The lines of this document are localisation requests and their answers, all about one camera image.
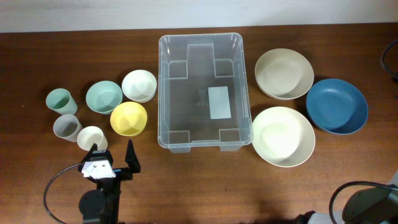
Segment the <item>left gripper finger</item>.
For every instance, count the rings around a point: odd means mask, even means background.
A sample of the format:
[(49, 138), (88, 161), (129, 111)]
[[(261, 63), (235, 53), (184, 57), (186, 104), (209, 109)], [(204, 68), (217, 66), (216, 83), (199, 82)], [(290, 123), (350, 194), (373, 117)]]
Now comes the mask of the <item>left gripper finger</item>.
[(128, 168), (133, 174), (141, 172), (141, 165), (134, 151), (134, 145), (131, 139), (128, 140), (125, 162), (127, 163)]
[(97, 144), (93, 143), (91, 149), (88, 151), (86, 156), (82, 159), (81, 163), (84, 164), (85, 162), (88, 162), (90, 158), (93, 156), (93, 153), (98, 150)]

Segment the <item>cream cup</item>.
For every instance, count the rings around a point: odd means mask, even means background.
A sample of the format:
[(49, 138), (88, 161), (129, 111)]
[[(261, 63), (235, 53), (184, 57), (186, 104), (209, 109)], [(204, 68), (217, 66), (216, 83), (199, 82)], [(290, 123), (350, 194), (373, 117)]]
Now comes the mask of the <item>cream cup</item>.
[(97, 126), (88, 126), (83, 128), (77, 137), (78, 146), (86, 151), (89, 151), (93, 144), (96, 144), (99, 151), (108, 148), (108, 141), (104, 132)]

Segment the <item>cream plate bottom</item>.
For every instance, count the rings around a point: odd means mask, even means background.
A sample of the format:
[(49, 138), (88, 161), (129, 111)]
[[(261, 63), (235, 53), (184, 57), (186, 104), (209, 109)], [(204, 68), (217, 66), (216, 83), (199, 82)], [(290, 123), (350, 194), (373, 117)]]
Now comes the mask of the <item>cream plate bottom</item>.
[(266, 162), (295, 167), (306, 162), (315, 150), (315, 132), (298, 111), (275, 106), (260, 112), (252, 123), (252, 145)]

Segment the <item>blue plate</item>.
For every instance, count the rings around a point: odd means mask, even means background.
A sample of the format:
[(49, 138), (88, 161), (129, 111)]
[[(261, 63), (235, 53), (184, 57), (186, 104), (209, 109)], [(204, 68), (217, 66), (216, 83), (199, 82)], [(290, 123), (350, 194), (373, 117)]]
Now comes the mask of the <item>blue plate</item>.
[(339, 135), (359, 131), (369, 116), (364, 95), (351, 83), (336, 78), (321, 80), (311, 87), (306, 110), (316, 127)]

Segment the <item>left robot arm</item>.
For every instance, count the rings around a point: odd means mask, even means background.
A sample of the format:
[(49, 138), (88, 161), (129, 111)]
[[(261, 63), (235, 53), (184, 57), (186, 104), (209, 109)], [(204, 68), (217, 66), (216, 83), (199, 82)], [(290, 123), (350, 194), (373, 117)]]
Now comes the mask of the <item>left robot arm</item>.
[(83, 223), (118, 222), (121, 182), (132, 180), (141, 171), (132, 140), (128, 140), (124, 161), (126, 167), (114, 169), (110, 151), (98, 149), (97, 144), (82, 159), (78, 171), (96, 184), (96, 189), (83, 194), (79, 201)]

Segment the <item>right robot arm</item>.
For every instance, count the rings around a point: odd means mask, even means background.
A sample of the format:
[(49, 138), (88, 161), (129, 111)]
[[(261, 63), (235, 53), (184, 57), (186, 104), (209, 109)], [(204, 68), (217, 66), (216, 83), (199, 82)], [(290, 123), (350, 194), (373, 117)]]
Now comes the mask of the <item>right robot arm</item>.
[[(338, 194), (348, 187), (366, 186), (355, 192), (342, 210), (333, 208)], [(331, 196), (328, 213), (314, 211), (299, 215), (298, 224), (397, 224), (397, 174), (388, 184), (368, 181), (348, 182), (338, 187)]]

